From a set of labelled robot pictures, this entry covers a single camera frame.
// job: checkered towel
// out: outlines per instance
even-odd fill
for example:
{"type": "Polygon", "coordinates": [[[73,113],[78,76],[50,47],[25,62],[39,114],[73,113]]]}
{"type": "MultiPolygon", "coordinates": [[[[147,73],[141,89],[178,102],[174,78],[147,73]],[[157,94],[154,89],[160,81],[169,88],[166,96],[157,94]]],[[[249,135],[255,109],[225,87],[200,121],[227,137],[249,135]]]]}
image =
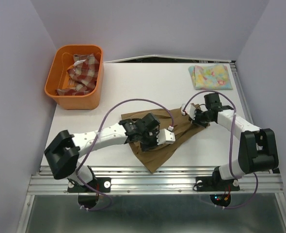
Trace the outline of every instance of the checkered towel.
{"type": "Polygon", "coordinates": [[[58,89],[60,96],[83,96],[95,89],[98,78],[99,61],[93,54],[77,55],[74,54],[74,65],[67,72],[71,78],[70,87],[58,89]]]}

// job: orange plastic basket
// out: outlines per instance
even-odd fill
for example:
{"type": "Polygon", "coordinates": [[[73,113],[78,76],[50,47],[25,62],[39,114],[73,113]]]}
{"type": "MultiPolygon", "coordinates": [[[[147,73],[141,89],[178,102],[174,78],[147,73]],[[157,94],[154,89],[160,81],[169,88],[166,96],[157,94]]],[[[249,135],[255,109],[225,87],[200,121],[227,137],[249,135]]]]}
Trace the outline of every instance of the orange plastic basket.
{"type": "Polygon", "coordinates": [[[45,93],[53,98],[64,109],[95,109],[100,103],[103,81],[103,51],[96,45],[66,45],[58,49],[45,85],[45,93]],[[65,89],[75,85],[70,79],[67,69],[74,64],[73,55],[93,53],[100,63],[95,89],[84,96],[59,96],[57,89],[65,89]]]}

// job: black mounting bracket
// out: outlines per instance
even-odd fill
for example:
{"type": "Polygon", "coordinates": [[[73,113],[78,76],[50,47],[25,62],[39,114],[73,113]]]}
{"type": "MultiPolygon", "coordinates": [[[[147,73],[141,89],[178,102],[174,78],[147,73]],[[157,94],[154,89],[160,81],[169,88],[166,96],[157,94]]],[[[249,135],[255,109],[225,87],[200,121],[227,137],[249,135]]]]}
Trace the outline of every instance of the black mounting bracket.
{"type": "Polygon", "coordinates": [[[211,176],[199,176],[196,177],[196,184],[194,190],[197,192],[225,192],[230,187],[231,191],[239,191],[240,186],[233,185],[234,180],[226,180],[218,183],[214,183],[211,176]]]}
{"type": "MultiPolygon", "coordinates": [[[[86,186],[81,186],[75,182],[72,182],[70,187],[68,186],[68,193],[93,193],[92,190],[87,188],[86,186]]],[[[111,191],[111,178],[110,177],[97,177],[88,183],[92,188],[100,191],[101,193],[109,193],[111,191]]]]}

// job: plaid cloth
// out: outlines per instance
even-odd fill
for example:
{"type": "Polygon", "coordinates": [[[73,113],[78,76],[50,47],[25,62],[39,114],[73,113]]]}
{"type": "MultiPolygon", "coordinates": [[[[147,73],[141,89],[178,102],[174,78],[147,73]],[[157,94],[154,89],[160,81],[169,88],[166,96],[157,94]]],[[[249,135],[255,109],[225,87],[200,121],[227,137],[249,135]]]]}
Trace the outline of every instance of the plaid cloth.
{"type": "Polygon", "coordinates": [[[74,54],[74,66],[71,66],[67,73],[71,80],[68,88],[58,89],[60,96],[83,96],[95,89],[98,78],[99,61],[93,54],[74,54]]]}

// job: white connector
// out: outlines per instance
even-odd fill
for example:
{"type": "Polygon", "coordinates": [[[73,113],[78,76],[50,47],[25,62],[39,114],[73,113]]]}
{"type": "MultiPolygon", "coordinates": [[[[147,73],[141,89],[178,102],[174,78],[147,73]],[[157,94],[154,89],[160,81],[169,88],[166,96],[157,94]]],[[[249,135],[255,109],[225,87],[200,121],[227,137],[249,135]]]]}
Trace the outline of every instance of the white connector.
{"type": "Polygon", "coordinates": [[[175,142],[175,135],[173,132],[162,129],[160,130],[159,134],[157,135],[157,145],[172,144],[175,142]]]}
{"type": "Polygon", "coordinates": [[[189,104],[187,105],[185,111],[183,110],[185,107],[184,104],[182,104],[182,107],[181,107],[181,114],[183,116],[185,116],[186,114],[189,115],[189,117],[192,119],[192,120],[195,120],[195,106],[193,106],[192,104],[189,104]]]}
{"type": "Polygon", "coordinates": [[[173,126],[172,125],[169,125],[169,127],[167,128],[167,130],[169,130],[169,131],[173,131],[173,126]]]}

